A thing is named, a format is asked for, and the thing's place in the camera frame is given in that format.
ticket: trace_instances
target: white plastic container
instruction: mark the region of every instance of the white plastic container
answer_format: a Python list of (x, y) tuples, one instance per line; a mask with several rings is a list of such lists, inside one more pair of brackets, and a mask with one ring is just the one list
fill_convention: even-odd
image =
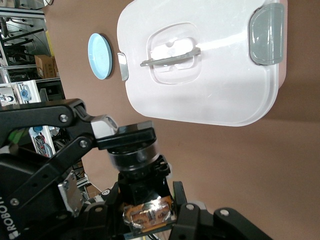
[(135, 0), (117, 25), (127, 96), (140, 114), (244, 126), (286, 72), (287, 1)]

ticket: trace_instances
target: brown floor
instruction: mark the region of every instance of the brown floor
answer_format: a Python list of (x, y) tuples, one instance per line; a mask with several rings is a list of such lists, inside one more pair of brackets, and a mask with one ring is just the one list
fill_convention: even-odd
[[(56, 0), (45, 8), (67, 98), (81, 98), (91, 115), (109, 113), (119, 125), (146, 120), (131, 107), (118, 63), (110, 79), (90, 69), (92, 33), (118, 51), (117, 21), (130, 0)], [(276, 240), (320, 237), (320, 1), (288, 1), (287, 78), (263, 119), (245, 127), (154, 119), (162, 153), (189, 200), (212, 211), (237, 209)], [(83, 164), (100, 189), (117, 171), (105, 151)]]

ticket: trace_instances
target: metal frame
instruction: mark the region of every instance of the metal frame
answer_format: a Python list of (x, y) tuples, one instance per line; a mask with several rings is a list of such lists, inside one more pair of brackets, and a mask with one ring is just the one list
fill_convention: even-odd
[(41, 10), (30, 10), (11, 7), (0, 7), (0, 16), (13, 18), (45, 19), (45, 14)]
[(31, 68), (36, 68), (37, 66), (35, 64), (31, 65), (19, 65), (19, 66), (0, 66), (0, 71), (3, 72), (3, 75), (7, 77), (8, 81), (5, 81), (7, 84), (11, 83), (11, 78), (9, 75), (9, 70), (16, 70), (16, 69), (31, 69)]
[[(23, 45), (23, 44), (26, 44), (28, 42), (32, 42), (33, 40), (26, 40), (26, 41), (23, 41), (23, 42), (20, 42), (20, 43), (16, 43), (12, 46), (5, 46), (5, 43), (7, 41), (11, 41), (11, 40), (15, 40), (15, 39), (18, 39), (18, 38), (22, 38), (22, 37), (26, 37), (26, 36), (29, 36), (29, 35), (32, 35), (32, 34), (36, 34), (36, 33), (40, 33), (40, 32), (44, 32), (44, 29), (41, 28), (41, 29), (38, 29), (38, 30), (34, 30), (34, 31), (31, 31), (31, 32), (27, 32), (27, 33), (23, 33), (23, 34), (20, 34), (20, 35), (16, 35), (16, 36), (13, 36), (13, 37), (8, 37), (8, 38), (5, 38), (3, 39), (2, 36), (0, 35), (0, 49), (1, 49), (1, 54), (2, 54), (2, 59), (4, 60), (4, 63), (7, 65), (7, 66), (10, 66), (11, 63), (8, 61), (8, 51), (11, 51), (13, 52), (12, 48), (14, 46), (20, 46), (20, 45)], [(24, 55), (26, 56), (32, 56), (31, 54), (29, 53), (23, 53)]]
[(1, 77), (2, 77), (2, 80), (4, 83), (6, 84), (9, 84), (11, 83), (11, 79), (10, 79), (10, 76), (9, 76), (9, 73), (8, 73), (8, 70), (4, 67), (0, 67), (0, 71), (1, 71)]
[(60, 80), (60, 77), (53, 77), (53, 78), (44, 78), (44, 79), (37, 79), (35, 80), (36, 83), (46, 83), (46, 82), (51, 82), (51, 81), (56, 81), (56, 80)]

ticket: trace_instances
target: round blue lid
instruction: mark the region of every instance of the round blue lid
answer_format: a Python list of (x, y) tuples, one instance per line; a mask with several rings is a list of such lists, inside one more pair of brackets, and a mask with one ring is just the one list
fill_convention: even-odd
[(102, 35), (94, 33), (88, 43), (88, 58), (91, 69), (98, 79), (107, 78), (112, 70), (113, 58), (110, 45)]

